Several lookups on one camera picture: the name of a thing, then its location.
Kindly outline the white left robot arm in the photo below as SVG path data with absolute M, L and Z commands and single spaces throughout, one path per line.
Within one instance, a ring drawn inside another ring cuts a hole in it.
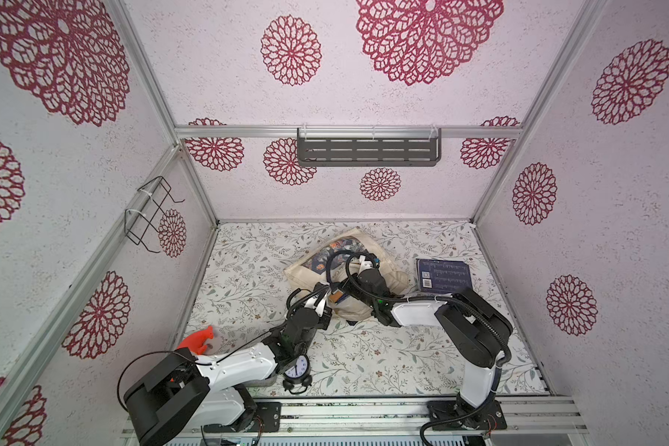
M 307 353 L 332 310 L 312 298 L 251 347 L 220 356 L 187 347 L 167 353 L 122 399 L 141 445 L 165 445 L 185 429 L 240 432 L 264 417 L 247 385 L 281 376 L 284 388 L 312 383 Z

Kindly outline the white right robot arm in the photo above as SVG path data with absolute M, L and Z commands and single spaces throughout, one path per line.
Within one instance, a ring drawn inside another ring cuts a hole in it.
M 368 306 L 382 325 L 440 327 L 465 360 L 459 404 L 472 412 L 495 398 L 503 366 L 511 359 L 513 325 L 473 289 L 396 295 L 375 268 L 350 274 L 332 288 Z

